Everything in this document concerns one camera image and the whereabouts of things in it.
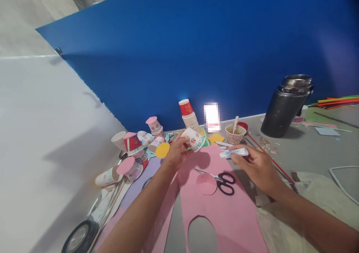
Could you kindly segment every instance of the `black thermos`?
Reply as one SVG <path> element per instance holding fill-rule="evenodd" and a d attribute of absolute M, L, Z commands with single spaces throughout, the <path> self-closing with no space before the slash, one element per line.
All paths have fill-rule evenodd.
<path fill-rule="evenodd" d="M 269 137 L 283 137 L 295 116 L 300 116 L 306 99 L 313 93 L 313 88 L 309 75 L 285 77 L 273 93 L 261 131 Z"/>

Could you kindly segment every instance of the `blue panel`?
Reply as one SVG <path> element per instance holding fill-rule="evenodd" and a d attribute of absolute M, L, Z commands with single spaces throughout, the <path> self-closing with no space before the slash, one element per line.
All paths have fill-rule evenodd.
<path fill-rule="evenodd" d="M 130 131 L 184 127 L 189 98 L 222 120 L 264 113 L 282 78 L 310 74 L 310 102 L 359 94 L 352 0 L 107 0 L 38 29 Z"/>

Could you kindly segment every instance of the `black scissors handle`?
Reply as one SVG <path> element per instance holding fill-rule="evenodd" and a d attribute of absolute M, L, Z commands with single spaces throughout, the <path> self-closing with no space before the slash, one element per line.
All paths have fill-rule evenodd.
<path fill-rule="evenodd" d="M 230 181 L 230 180 L 224 178 L 224 177 L 223 177 L 224 175 L 230 176 L 233 180 Z M 220 173 L 220 174 L 218 175 L 218 177 L 222 180 L 222 181 L 217 181 L 217 186 L 218 186 L 218 188 L 220 189 L 220 191 L 222 191 L 222 193 L 226 194 L 227 196 L 232 196 L 232 195 L 234 194 L 234 189 L 233 189 L 233 187 L 231 187 L 231 186 L 228 185 L 228 184 L 231 184 L 231 185 L 235 184 L 236 181 L 235 181 L 234 177 L 233 177 L 231 174 L 229 174 L 229 173 Z M 226 191 L 224 191 L 224 190 L 222 189 L 223 186 L 225 186 L 226 188 L 231 189 L 231 192 L 226 192 Z"/>

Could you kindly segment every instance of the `white cable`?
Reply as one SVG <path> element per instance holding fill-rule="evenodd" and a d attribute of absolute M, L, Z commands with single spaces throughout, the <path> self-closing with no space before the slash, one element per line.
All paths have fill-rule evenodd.
<path fill-rule="evenodd" d="M 341 185 L 341 183 L 339 182 L 338 178 L 335 176 L 333 170 L 337 170 L 337 169 L 345 169 L 345 168 L 359 168 L 359 166 L 342 166 L 342 167 L 334 167 L 334 168 L 330 168 L 329 169 L 329 173 L 332 176 L 332 178 L 334 179 L 335 183 L 338 185 L 338 187 L 344 192 L 345 195 L 348 196 L 349 199 L 351 199 L 356 205 L 359 206 L 359 202 L 357 200 L 355 200 L 352 196 L 349 195 L 348 192 L 346 192 L 346 190 L 343 188 L 343 186 Z"/>

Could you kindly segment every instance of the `metal thermos lid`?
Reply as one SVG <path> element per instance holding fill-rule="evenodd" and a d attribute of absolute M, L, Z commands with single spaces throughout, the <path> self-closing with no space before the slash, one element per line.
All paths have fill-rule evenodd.
<path fill-rule="evenodd" d="M 286 76 L 278 86 L 278 90 L 286 93 L 303 93 L 313 90 L 310 75 L 297 74 Z"/>

